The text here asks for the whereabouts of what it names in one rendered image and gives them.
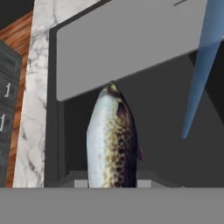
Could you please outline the dark grey fridge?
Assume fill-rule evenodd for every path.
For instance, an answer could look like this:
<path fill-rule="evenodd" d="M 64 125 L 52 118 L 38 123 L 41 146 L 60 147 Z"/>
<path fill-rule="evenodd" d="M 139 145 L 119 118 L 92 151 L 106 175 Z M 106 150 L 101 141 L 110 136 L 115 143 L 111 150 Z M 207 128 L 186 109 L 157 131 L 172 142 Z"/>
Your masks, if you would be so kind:
<path fill-rule="evenodd" d="M 88 124 L 108 84 L 57 100 L 57 31 L 109 1 L 100 0 L 50 30 L 45 186 L 72 171 L 88 171 Z M 219 49 L 189 134 L 182 137 L 198 48 L 112 81 L 129 104 L 143 150 L 136 172 L 155 171 L 182 187 L 224 187 L 224 54 Z"/>

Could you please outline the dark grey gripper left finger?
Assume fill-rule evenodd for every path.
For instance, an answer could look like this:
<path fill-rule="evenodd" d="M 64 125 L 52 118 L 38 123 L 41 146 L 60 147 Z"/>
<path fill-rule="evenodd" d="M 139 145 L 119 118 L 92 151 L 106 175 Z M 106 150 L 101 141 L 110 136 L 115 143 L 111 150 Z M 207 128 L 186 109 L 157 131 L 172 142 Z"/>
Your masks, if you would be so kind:
<path fill-rule="evenodd" d="M 65 178 L 49 183 L 48 187 L 88 188 L 87 171 L 71 171 Z"/>

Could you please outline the blue translucent fridge panel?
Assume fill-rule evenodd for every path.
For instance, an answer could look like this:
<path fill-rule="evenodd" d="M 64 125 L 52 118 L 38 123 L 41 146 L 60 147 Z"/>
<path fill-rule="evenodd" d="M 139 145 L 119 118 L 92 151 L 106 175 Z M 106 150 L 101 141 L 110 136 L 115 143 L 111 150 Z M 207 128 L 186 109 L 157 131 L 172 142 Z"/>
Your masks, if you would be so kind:
<path fill-rule="evenodd" d="M 207 0 L 195 70 L 189 91 L 182 137 L 187 138 L 214 59 L 224 37 L 224 0 Z"/>

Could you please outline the spotted brown and white fish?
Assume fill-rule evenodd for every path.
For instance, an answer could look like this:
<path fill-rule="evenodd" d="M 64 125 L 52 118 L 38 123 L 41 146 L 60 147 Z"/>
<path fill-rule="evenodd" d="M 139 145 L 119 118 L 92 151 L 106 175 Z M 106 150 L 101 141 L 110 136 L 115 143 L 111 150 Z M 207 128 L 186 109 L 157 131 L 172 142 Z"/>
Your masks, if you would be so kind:
<path fill-rule="evenodd" d="M 129 104 L 111 81 L 99 93 L 87 126 L 88 186 L 135 188 L 143 158 Z"/>

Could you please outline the dark grey drawer cabinet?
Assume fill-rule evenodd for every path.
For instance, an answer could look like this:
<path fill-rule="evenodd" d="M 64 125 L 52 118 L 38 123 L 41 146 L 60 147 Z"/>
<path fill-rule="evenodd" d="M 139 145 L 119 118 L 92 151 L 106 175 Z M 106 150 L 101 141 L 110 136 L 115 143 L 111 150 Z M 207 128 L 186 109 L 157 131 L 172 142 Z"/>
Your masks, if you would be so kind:
<path fill-rule="evenodd" d="M 5 114 L 3 131 L 0 131 L 0 187 L 5 187 L 21 62 L 20 54 L 0 40 L 0 117 Z M 10 94 L 5 98 L 8 83 Z"/>

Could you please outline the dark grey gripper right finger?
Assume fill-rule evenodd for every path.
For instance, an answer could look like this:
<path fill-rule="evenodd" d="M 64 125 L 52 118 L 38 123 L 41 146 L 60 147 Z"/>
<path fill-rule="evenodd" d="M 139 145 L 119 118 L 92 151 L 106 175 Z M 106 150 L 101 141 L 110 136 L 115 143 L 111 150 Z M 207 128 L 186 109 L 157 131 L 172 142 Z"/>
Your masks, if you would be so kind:
<path fill-rule="evenodd" d="M 153 186 L 182 187 L 181 183 L 161 178 L 155 171 L 138 171 L 136 177 L 140 180 L 150 180 Z"/>

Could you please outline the grey fridge drawer front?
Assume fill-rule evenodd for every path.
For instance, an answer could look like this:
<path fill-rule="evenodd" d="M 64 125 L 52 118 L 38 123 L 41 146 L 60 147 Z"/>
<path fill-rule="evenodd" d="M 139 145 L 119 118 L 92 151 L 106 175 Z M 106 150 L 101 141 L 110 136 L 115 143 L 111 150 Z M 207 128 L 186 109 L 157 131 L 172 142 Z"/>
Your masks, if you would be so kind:
<path fill-rule="evenodd" d="M 63 26 L 57 31 L 57 100 L 196 49 L 206 4 L 111 0 Z"/>

